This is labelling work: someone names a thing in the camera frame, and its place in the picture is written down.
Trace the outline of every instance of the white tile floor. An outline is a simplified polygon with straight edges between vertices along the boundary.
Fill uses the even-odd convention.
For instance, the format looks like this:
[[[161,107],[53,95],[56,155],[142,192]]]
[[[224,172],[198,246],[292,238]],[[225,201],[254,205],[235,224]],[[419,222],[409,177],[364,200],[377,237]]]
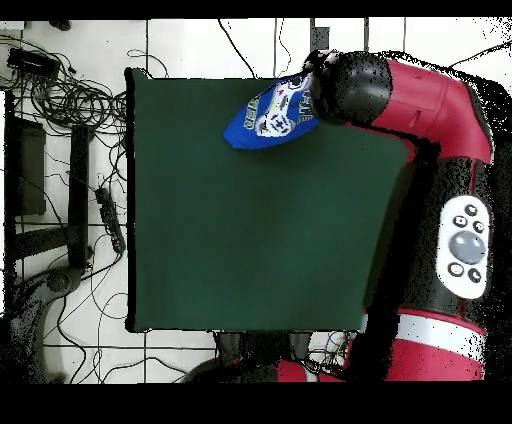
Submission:
[[[282,18],[278,19],[278,28]],[[342,51],[363,48],[363,19],[317,19],[317,26],[330,27],[330,47]],[[110,88],[113,94],[125,90],[123,71],[126,67],[145,67],[146,59],[130,58],[130,49],[146,50],[146,25],[149,42],[148,53],[162,60],[172,78],[248,78],[249,70],[230,46],[216,20],[144,20],[134,21],[72,21],[72,29],[60,32],[48,22],[30,22],[23,31],[24,40],[43,47],[49,52],[65,54],[77,71],[78,79],[97,81]],[[260,77],[271,77],[273,71],[273,31],[274,19],[225,20],[224,26],[231,34],[234,43]],[[0,34],[20,36],[18,31],[2,31]],[[403,18],[370,18],[370,51],[402,50],[404,37]],[[406,51],[418,58],[448,65],[459,59],[471,56],[480,50],[498,44],[510,37],[504,26],[497,26],[491,19],[484,18],[407,18]],[[282,29],[282,42],[290,52],[288,73],[297,72],[309,52],[309,18],[285,19]],[[0,45],[0,75],[10,72],[5,67],[8,47]],[[277,47],[277,73],[285,70],[289,57],[285,49]],[[155,77],[165,75],[163,67],[149,59],[149,72]],[[478,74],[500,82],[512,90],[512,75],[508,73],[511,58],[510,50],[492,53],[488,56],[467,62],[457,69]],[[24,112],[33,112],[28,101],[23,103]],[[51,128],[45,124],[49,134]],[[108,144],[115,144],[115,135],[101,137]],[[54,159],[69,160],[69,141],[62,137],[47,137],[46,151]],[[90,185],[98,186],[101,174],[108,175],[112,167],[108,160],[109,149],[98,139],[91,143]],[[46,174],[60,173],[68,180],[69,167],[46,157]],[[124,158],[119,164],[122,174],[126,174]],[[45,190],[52,199],[63,222],[67,222],[67,188],[59,177],[48,177]],[[126,183],[113,185],[113,198],[121,206],[126,206]],[[44,216],[24,217],[24,231],[41,228],[41,224],[54,223],[55,217],[50,208]],[[101,224],[98,206],[90,203],[89,222]],[[94,242],[103,234],[101,226],[91,226],[89,240]],[[17,265],[17,272],[25,277],[33,275],[55,258],[63,255],[65,249],[56,249],[37,255]],[[112,262],[115,254],[110,241],[105,237],[98,242],[95,255],[95,269]],[[65,257],[56,264],[65,263]],[[164,363],[185,371],[198,363],[213,357],[214,341],[211,333],[153,331],[143,334],[129,334],[124,329],[123,319],[101,317],[99,309],[90,297],[91,285],[96,286],[95,300],[103,308],[112,295],[127,291],[127,257],[125,256],[111,271],[95,276],[69,296],[62,324],[63,331],[77,343],[93,346],[86,349],[84,366],[74,382],[97,383],[91,373],[93,357],[102,348],[101,376],[105,378],[109,370],[116,366],[141,362],[146,357],[157,357]],[[56,319],[62,308],[62,300],[52,306],[45,325],[48,333],[45,343],[45,357],[50,371],[62,372],[70,380],[82,361],[82,352],[69,344],[54,330]],[[126,295],[115,296],[105,307],[105,312],[114,317],[126,314]],[[315,333],[310,347],[324,347],[327,333]],[[196,350],[183,350],[183,347]],[[156,360],[148,360],[135,367],[114,370],[108,374],[106,383],[172,382],[180,373],[166,369]]]

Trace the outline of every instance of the floor tile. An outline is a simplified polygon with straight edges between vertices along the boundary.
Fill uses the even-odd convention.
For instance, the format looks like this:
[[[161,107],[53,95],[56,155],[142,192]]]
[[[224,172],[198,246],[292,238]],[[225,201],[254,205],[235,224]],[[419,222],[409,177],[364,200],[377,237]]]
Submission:
[[[505,41],[498,33],[484,36],[488,28],[489,23],[480,18],[408,17],[406,52],[427,62],[449,66]]]
[[[371,17],[369,23],[368,49],[371,53],[383,50],[399,52],[403,50],[403,17]]]
[[[341,52],[364,48],[363,18],[315,18],[317,27],[329,27],[329,47]]]
[[[147,345],[215,349],[213,334],[206,331],[152,330],[148,333]]]
[[[86,361],[76,375],[74,384],[99,384],[94,370],[99,375],[100,381],[104,381],[105,384],[134,384],[144,381],[143,364],[113,369],[143,361],[143,349],[101,349],[101,357],[97,349],[86,348],[85,351]],[[69,383],[84,357],[80,349],[74,347],[45,347],[44,356],[48,372],[65,373],[66,383]]]
[[[185,372],[189,372],[202,362],[215,357],[214,352],[209,351],[157,349],[148,349],[147,356],[156,357],[164,362],[164,364]],[[171,383],[183,375],[182,372],[171,370],[156,360],[148,360],[146,364],[146,381],[148,383]]]

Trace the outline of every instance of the white button panel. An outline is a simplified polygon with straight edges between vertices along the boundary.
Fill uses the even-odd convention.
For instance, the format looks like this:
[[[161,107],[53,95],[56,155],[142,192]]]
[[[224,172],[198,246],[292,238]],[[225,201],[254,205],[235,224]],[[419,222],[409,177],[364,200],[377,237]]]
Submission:
[[[441,211],[437,244],[436,274],[441,283],[456,296],[477,299],[487,284],[489,256],[489,212],[481,200],[465,195],[450,199]],[[476,264],[457,259],[450,251],[450,241],[469,231],[485,244],[485,253]]]

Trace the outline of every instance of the black button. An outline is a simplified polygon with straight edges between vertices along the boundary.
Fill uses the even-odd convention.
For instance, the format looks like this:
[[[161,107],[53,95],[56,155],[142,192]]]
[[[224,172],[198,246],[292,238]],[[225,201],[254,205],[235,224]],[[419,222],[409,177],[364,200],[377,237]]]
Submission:
[[[478,234],[482,234],[484,232],[484,224],[482,224],[480,221],[473,222],[473,228]]]
[[[464,228],[466,225],[468,225],[468,220],[465,217],[459,215],[453,218],[453,223],[459,228]]]
[[[464,208],[464,212],[466,212],[469,216],[475,216],[477,213],[476,207],[474,205],[467,205]]]
[[[482,279],[482,276],[480,275],[480,273],[478,272],[477,269],[475,268],[471,268],[468,272],[468,277],[471,281],[473,281],[473,283],[479,283],[480,280]]]
[[[448,265],[448,272],[454,277],[460,277],[462,274],[464,274],[464,268],[462,268],[461,264],[452,262],[450,265]]]

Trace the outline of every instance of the control button panel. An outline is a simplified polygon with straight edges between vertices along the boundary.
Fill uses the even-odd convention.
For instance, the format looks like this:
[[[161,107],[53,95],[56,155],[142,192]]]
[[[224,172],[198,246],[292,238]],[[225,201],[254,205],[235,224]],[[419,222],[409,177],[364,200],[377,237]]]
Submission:
[[[487,284],[490,218],[474,196],[450,199],[440,217],[436,274],[456,296],[477,299]]]

